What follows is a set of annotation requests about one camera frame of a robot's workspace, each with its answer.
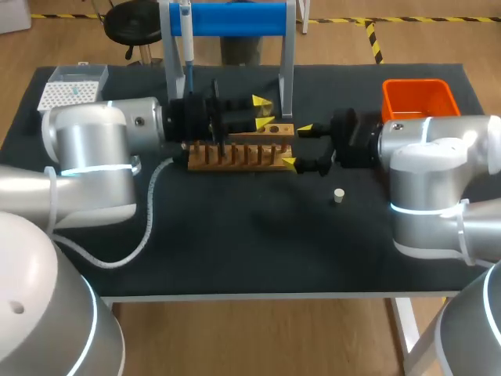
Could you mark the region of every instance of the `wooden floor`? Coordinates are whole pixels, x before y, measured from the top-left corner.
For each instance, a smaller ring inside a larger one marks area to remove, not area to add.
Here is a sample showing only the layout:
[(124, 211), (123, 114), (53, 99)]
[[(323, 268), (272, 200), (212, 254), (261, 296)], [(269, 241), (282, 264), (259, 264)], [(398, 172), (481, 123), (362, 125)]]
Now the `wooden floor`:
[[(105, 13), (107, 1), (96, 2)], [(92, 7), (89, 0), (31, 0), (31, 10), (91, 13)], [(312, 18), (500, 14), (499, 0), (312, 0), (311, 12)], [(464, 63), (485, 111), (501, 113), (501, 24), (379, 23), (376, 34), (386, 63)], [(198, 38), (197, 63), (220, 64), (218, 49), (216, 39)], [(95, 20), (34, 20), (29, 31), (0, 35), (0, 50), (0, 142), (36, 67), (127, 63), (126, 48)], [(152, 50), (161, 57), (159, 44)], [(278, 39), (265, 39), (262, 62), (279, 62)], [(297, 36), (296, 63), (371, 64), (374, 58), (364, 27), (313, 24), (308, 35)], [(423, 330), (441, 299), (413, 304)], [(382, 299), (124, 304), (120, 322), (126, 376), (402, 374)], [(429, 374), (441, 373), (435, 365)]]

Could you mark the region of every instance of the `white cable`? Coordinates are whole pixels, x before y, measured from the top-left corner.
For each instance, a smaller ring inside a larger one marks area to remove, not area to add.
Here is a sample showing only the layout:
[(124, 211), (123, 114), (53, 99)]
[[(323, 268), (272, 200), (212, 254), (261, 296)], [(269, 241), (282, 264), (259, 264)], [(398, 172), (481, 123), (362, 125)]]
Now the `white cable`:
[(478, 258), (475, 260), (475, 264), (479, 266), (484, 266), (485, 268), (492, 268), (495, 265), (494, 262), (480, 260)]
[(50, 180), (49, 220), (45, 232), (52, 236), (57, 220), (57, 175), (53, 166), (45, 166), (44, 174), (48, 175)]
[(99, 260), (98, 258), (94, 257), (90, 253), (88, 253), (84, 248), (82, 248), (80, 245), (76, 244), (74, 241), (67, 239), (65, 237), (62, 237), (60, 235), (52, 235), (52, 239), (54, 241), (57, 241), (58, 243), (64, 244), (73, 251), (77, 252), (81, 257), (89, 261), (91, 264), (94, 266), (97, 266), (102, 269), (115, 269), (115, 268), (120, 268), (121, 266), (124, 266), (128, 264), (130, 261), (135, 259), (139, 253), (143, 250), (143, 248), (146, 246), (148, 243), (148, 240), (150, 239), (150, 234), (151, 234), (151, 229), (153, 228), (153, 192), (155, 188), (155, 183), (157, 182), (158, 175), (162, 172), (162, 170), (169, 166), (172, 163), (172, 158), (168, 158), (162, 163), (160, 163), (157, 168), (155, 168), (155, 171), (151, 175), (150, 179), (150, 184), (148, 184), (148, 195), (146, 198), (146, 203), (147, 203), (147, 209), (146, 209), (146, 230), (144, 232), (144, 235), (142, 236), (141, 242), (139, 245), (136, 247), (136, 249), (126, 258), (123, 258), (120, 261), (116, 262), (104, 262)]

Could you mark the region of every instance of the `screw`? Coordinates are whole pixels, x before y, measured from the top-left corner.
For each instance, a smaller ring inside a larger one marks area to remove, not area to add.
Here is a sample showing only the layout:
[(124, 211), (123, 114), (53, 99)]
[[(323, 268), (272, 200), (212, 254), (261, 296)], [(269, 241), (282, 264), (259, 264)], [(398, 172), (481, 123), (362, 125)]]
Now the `screw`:
[(134, 124), (138, 127), (142, 127), (144, 125), (144, 119), (142, 117), (137, 117), (135, 120), (134, 120)]

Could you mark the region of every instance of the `wooden peg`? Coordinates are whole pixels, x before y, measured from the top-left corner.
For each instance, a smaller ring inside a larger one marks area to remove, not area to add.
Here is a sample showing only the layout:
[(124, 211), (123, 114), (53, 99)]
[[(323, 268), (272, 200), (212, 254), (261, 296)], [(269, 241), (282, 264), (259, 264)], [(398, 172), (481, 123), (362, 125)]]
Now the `wooden peg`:
[(222, 147), (218, 145), (218, 165), (222, 163)]
[(269, 157), (269, 164), (273, 165), (273, 162), (275, 161), (275, 155), (276, 155), (276, 145), (272, 145), (272, 152), (270, 153)]
[(243, 145), (243, 164), (249, 164), (249, 146), (247, 144)]
[(280, 147), (280, 153), (285, 153), (287, 151), (287, 139), (282, 139), (282, 145)]
[(205, 164), (208, 165), (211, 161), (211, 147), (205, 144)]
[(263, 146), (258, 145), (258, 165), (263, 162)]
[(232, 165), (236, 163), (236, 145), (232, 143)]

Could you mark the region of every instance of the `yellow and black tape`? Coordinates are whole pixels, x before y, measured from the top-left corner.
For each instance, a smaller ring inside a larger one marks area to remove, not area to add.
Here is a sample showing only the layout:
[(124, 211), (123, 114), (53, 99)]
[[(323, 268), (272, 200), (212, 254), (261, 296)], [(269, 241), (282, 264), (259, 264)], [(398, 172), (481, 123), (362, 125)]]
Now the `yellow and black tape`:
[[(32, 14), (31, 18), (66, 18), (96, 20), (97, 14)], [(309, 24), (364, 24), (365, 22), (501, 22), (501, 17), (343, 17), (315, 18), (308, 20)]]
[(364, 24), (365, 22), (501, 22), (501, 17), (343, 17), (343, 18), (314, 18), (309, 24)]
[(379, 42), (376, 39), (376, 31), (374, 30), (374, 22), (366, 21), (366, 31), (369, 37), (370, 46), (373, 49), (374, 59), (376, 64), (384, 64), (383, 54), (381, 53), (381, 48)]
[(97, 20), (97, 14), (32, 14), (31, 18), (66, 18), (66, 19), (83, 19)]

